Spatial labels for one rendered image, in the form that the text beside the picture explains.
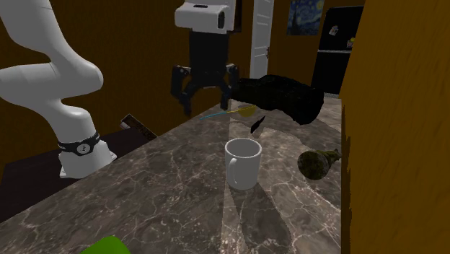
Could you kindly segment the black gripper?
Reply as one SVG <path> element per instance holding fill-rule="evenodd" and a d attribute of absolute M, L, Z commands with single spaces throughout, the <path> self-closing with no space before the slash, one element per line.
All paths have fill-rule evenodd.
<path fill-rule="evenodd" d="M 189 33 L 190 67 L 173 66 L 170 93 L 178 99 L 183 106 L 184 114 L 191 116 L 191 98 L 201 86 L 219 86 L 221 89 L 220 107 L 228 109 L 228 101 L 231 97 L 231 88 L 239 80 L 239 69 L 233 63 L 227 64 L 229 51 L 229 35 L 208 32 Z M 227 72 L 229 82 L 226 83 L 224 75 Z M 182 88 L 184 79 L 188 76 L 192 79 Z"/>

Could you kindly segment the small black utensil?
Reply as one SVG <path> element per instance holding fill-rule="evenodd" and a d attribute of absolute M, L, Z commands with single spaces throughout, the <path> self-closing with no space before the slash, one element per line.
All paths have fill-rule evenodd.
<path fill-rule="evenodd" d="M 261 123 L 265 120 L 265 116 L 256 121 L 250 128 L 250 133 L 254 133 L 261 125 Z"/>

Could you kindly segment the white door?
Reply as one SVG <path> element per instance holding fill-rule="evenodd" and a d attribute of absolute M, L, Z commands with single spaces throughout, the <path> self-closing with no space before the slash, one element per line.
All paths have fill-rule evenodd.
<path fill-rule="evenodd" d="M 267 74 L 274 1 L 254 0 L 250 58 L 252 79 L 259 79 Z"/>

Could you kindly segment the black lumpy object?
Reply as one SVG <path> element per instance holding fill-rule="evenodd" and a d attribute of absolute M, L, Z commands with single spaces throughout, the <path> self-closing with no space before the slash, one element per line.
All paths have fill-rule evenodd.
<path fill-rule="evenodd" d="M 324 104 L 322 90 L 274 74 L 241 78 L 231 87 L 231 98 L 267 111 L 280 110 L 299 125 L 314 121 Z"/>

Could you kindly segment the dark brown flat board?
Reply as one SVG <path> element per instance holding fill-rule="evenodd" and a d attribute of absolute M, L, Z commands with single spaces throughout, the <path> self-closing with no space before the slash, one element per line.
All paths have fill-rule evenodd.
<path fill-rule="evenodd" d="M 120 121 L 120 127 L 122 129 L 128 129 L 128 128 L 135 128 L 137 131 L 139 131 L 143 136 L 145 136 L 149 141 L 154 140 L 157 135 L 149 130 L 143 123 L 138 121 L 134 116 L 132 116 L 130 113 L 127 114 L 121 121 Z"/>

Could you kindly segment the white mug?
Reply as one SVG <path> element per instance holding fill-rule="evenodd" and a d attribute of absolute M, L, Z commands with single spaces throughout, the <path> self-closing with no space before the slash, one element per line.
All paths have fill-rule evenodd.
<path fill-rule="evenodd" d="M 248 190 L 257 184 L 262 155 L 261 145 L 248 138 L 229 140 L 225 146 L 226 181 L 237 190 Z"/>

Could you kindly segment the blue night sky painting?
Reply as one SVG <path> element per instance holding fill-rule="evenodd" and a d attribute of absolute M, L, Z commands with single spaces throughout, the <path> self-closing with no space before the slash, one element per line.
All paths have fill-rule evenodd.
<path fill-rule="evenodd" d="M 317 35 L 325 0 L 292 0 L 287 35 Z"/>

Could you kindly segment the black refrigerator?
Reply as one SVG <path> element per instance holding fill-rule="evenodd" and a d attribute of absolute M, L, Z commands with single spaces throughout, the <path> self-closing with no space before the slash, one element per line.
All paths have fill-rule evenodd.
<path fill-rule="evenodd" d="M 363 5 L 336 6 L 325 15 L 311 86 L 338 95 L 356 39 Z"/>

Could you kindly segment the mossy green round object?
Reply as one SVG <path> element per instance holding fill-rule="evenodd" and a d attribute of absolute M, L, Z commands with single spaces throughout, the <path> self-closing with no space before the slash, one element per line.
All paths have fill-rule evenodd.
<path fill-rule="evenodd" d="M 320 180 L 329 172 L 332 165 L 342 158 L 338 149 L 322 151 L 308 150 L 301 153 L 297 165 L 304 177 L 310 180 Z"/>

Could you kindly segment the bright green object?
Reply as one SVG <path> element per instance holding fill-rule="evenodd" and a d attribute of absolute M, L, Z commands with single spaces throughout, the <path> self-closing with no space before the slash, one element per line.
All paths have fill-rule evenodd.
<path fill-rule="evenodd" d="M 80 254 L 131 254 L 124 243 L 116 236 L 103 237 Z"/>

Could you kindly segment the dark robot stand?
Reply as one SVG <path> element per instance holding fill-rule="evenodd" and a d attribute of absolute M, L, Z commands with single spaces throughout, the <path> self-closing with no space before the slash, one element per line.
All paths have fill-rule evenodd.
<path fill-rule="evenodd" d="M 122 157 L 155 138 L 154 133 L 142 134 L 129 128 L 105 135 L 102 140 Z M 76 182 L 59 176 L 58 154 L 53 150 L 5 166 L 0 183 L 0 223 Z"/>

